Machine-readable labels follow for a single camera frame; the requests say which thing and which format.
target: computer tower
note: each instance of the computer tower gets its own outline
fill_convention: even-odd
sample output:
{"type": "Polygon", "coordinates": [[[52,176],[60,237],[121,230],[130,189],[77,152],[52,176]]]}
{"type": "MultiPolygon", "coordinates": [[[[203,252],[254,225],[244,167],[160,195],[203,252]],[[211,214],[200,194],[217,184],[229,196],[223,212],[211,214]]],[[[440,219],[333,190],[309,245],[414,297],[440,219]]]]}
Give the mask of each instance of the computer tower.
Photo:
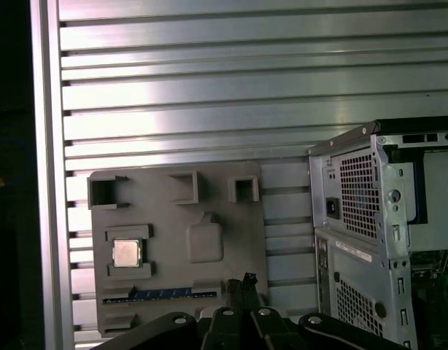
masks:
{"type": "Polygon", "coordinates": [[[448,117],[377,120],[308,152],[321,311],[448,349],[448,117]],[[377,326],[353,316],[363,298],[377,326]]]}

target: dark background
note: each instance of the dark background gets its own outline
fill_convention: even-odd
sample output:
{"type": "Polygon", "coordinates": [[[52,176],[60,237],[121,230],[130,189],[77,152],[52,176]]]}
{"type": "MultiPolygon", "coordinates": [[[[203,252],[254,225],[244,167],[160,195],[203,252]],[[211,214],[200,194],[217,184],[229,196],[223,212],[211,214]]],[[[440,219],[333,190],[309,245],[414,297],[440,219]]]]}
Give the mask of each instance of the dark background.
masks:
{"type": "Polygon", "coordinates": [[[44,349],[29,0],[0,1],[0,349],[44,349]]]}

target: white label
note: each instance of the white label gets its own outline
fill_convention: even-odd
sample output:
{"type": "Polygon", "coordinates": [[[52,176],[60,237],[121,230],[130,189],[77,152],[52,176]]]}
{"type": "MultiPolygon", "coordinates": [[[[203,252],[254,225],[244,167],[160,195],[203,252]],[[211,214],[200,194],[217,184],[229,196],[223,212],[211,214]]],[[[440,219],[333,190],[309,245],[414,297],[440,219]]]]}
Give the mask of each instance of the white label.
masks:
{"type": "Polygon", "coordinates": [[[355,255],[356,257],[359,257],[360,259],[364,259],[365,261],[368,261],[369,263],[371,263],[373,261],[370,254],[362,252],[361,250],[358,250],[352,246],[348,246],[347,244],[344,244],[339,241],[336,241],[336,246],[338,248],[344,250],[345,252],[355,255]]]}

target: motherboard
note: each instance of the motherboard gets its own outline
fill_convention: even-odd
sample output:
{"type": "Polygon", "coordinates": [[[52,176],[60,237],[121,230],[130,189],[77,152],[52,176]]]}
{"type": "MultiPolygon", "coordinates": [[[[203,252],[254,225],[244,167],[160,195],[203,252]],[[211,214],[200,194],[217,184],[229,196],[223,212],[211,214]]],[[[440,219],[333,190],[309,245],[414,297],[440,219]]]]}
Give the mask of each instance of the motherboard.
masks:
{"type": "Polygon", "coordinates": [[[448,350],[448,250],[410,257],[419,350],[448,350]]]}

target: ventilation grille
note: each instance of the ventilation grille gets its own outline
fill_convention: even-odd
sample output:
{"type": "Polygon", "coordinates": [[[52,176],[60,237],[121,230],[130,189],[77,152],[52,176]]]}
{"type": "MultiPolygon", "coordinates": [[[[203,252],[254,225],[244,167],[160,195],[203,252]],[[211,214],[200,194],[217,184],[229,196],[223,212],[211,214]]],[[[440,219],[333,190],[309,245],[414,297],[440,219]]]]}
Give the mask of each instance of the ventilation grille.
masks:
{"type": "Polygon", "coordinates": [[[383,326],[374,318],[374,306],[369,299],[342,280],[336,296],[341,321],[383,337],[383,326]]]}
{"type": "Polygon", "coordinates": [[[379,191],[373,188],[376,178],[371,155],[341,161],[344,227],[370,238],[376,238],[375,213],[379,212],[379,191]]]}

